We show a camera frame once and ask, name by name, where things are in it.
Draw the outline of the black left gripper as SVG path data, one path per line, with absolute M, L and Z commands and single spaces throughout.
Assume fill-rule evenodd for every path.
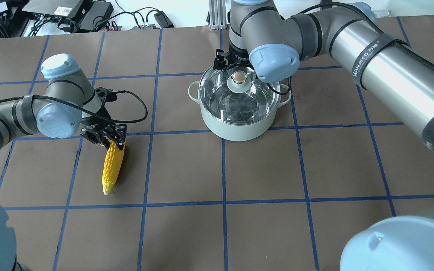
M 100 117 L 111 119 L 110 114 L 105 108 L 107 95 L 110 90 L 99 87 L 95 88 L 94 91 L 95 94 L 92 100 L 86 104 L 86 106 L 89 106 L 86 110 Z M 127 135 L 126 124 L 117 125 L 114 122 L 106 121 L 86 113 L 81 119 L 81 124 L 80 136 L 92 144 L 99 144 L 108 150 L 113 142 L 119 150 L 122 151 L 124 149 Z

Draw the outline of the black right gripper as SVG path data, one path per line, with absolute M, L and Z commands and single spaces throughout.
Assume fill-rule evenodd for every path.
M 222 49 L 215 50 L 214 63 L 212 69 L 215 71 L 225 72 L 234 67 L 249 67 L 252 64 L 249 60 L 249 54 L 246 49 L 239 48 L 229 41 L 229 51 L 225 52 Z

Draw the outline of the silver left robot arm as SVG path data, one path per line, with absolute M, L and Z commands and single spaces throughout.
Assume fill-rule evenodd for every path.
M 65 139 L 80 132 L 93 144 L 124 149 L 127 126 L 112 120 L 105 104 L 117 99 L 106 88 L 93 88 L 77 60 L 61 53 L 47 58 L 41 72 L 48 81 L 43 97 L 28 94 L 0 104 L 0 150 L 14 139 L 41 133 Z

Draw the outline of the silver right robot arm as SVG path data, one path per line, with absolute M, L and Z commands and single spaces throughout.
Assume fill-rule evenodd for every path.
M 283 19 L 272 0 L 233 0 L 230 48 L 217 49 L 213 69 L 249 67 L 246 82 L 272 84 L 291 77 L 300 63 L 328 54 L 372 93 L 434 153 L 434 64 L 407 42 L 383 32 L 371 8 L 329 3 Z M 434 271 L 434 207 L 396 216 L 355 235 L 341 254 L 341 271 Z

